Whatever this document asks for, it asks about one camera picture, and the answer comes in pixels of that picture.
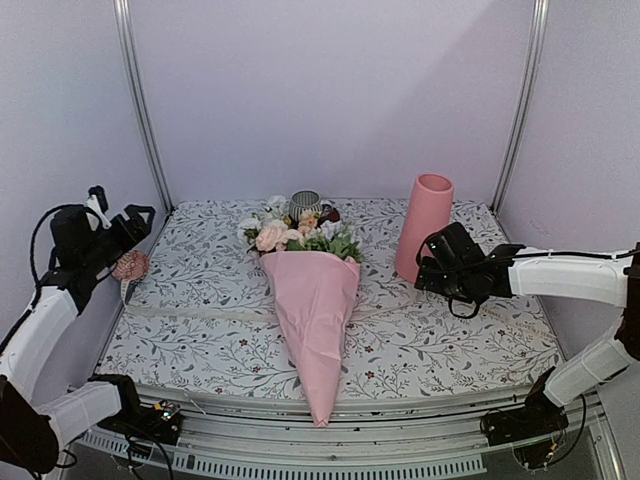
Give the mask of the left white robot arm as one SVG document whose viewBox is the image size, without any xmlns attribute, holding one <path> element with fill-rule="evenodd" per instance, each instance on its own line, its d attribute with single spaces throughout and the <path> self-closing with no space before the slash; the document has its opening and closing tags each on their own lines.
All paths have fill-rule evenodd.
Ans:
<svg viewBox="0 0 640 480">
<path fill-rule="evenodd" d="M 112 219 L 105 216 L 107 208 L 91 196 L 42 216 L 54 241 L 49 267 L 32 276 L 32 299 L 1 342 L 1 459 L 35 479 L 56 467 L 64 446 L 102 421 L 128 434 L 141 433 L 149 423 L 133 381 L 122 375 L 90 379 L 48 404 L 32 404 L 43 367 L 104 271 L 151 233 L 154 208 L 130 204 Z"/>
</svg>

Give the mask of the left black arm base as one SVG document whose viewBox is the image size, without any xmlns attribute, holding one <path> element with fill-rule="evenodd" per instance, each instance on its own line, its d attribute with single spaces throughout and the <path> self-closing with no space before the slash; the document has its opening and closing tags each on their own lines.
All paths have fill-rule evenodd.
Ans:
<svg viewBox="0 0 640 480">
<path fill-rule="evenodd" d="M 176 446 L 182 429 L 183 416 L 178 404 L 160 400 L 143 405 L 134 384 L 117 385 L 121 409 L 98 423 L 100 428 L 122 435 L 149 435 L 159 443 Z"/>
</svg>

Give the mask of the pink flower bouquet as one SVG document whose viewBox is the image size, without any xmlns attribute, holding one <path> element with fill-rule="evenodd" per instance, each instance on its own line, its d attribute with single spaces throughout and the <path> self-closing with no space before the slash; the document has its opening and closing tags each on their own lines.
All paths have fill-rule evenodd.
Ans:
<svg viewBox="0 0 640 480">
<path fill-rule="evenodd" d="M 269 198 L 262 211 L 239 223 L 238 234 L 259 257 L 313 424 L 325 428 L 337 398 L 346 324 L 357 303 L 359 239 L 314 192 L 302 201 Z"/>
</svg>

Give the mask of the cream printed ribbon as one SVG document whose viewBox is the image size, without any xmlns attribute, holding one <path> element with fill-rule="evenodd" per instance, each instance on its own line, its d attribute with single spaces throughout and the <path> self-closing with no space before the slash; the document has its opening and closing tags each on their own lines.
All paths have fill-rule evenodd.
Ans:
<svg viewBox="0 0 640 480">
<path fill-rule="evenodd" d="M 414 304 L 419 295 L 410 293 L 408 298 L 397 305 L 376 307 L 364 310 L 357 310 L 358 284 L 353 285 L 350 278 L 347 278 L 346 285 L 342 281 L 331 279 L 306 279 L 302 281 L 281 280 L 270 281 L 271 292 L 274 294 L 274 311 L 261 312 L 252 310 L 251 312 L 241 312 L 233 309 L 223 308 L 159 308 L 141 305 L 132 305 L 127 299 L 127 293 L 133 281 L 122 281 L 120 286 L 121 299 L 125 310 L 128 313 L 144 317 L 152 316 L 176 316 L 191 318 L 219 318 L 238 321 L 256 321 L 276 323 L 277 319 L 284 314 L 305 314 L 312 316 L 321 313 L 345 313 L 346 320 L 361 321 L 377 314 L 388 314 L 396 312 L 404 307 Z"/>
</svg>

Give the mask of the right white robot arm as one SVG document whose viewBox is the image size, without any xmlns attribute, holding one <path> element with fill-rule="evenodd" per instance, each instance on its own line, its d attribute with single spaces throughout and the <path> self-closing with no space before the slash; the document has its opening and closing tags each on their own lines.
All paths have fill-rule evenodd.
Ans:
<svg viewBox="0 0 640 480">
<path fill-rule="evenodd" d="M 547 312 L 599 313 L 589 320 L 584 346 L 537 380 L 517 415 L 517 427 L 537 436 L 559 410 L 605 384 L 639 359 L 639 248 L 613 252 L 552 250 L 502 243 L 490 252 L 459 223 L 431 234 L 419 246 L 415 286 L 477 313 L 490 299 L 536 297 Z"/>
</svg>

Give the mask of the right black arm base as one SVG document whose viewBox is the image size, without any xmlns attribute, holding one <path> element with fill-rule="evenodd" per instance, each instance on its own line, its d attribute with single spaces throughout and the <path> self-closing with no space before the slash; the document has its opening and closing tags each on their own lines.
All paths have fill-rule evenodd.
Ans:
<svg viewBox="0 0 640 480">
<path fill-rule="evenodd" d="M 480 430 L 490 446 L 523 441 L 546 434 L 563 436 L 569 421 L 563 407 L 553 404 L 545 395 L 545 382 L 555 370 L 544 372 L 527 394 L 524 405 L 511 410 L 491 410 L 480 420 Z M 516 461 L 528 470 L 551 464 L 558 440 L 545 440 L 513 450 Z"/>
</svg>

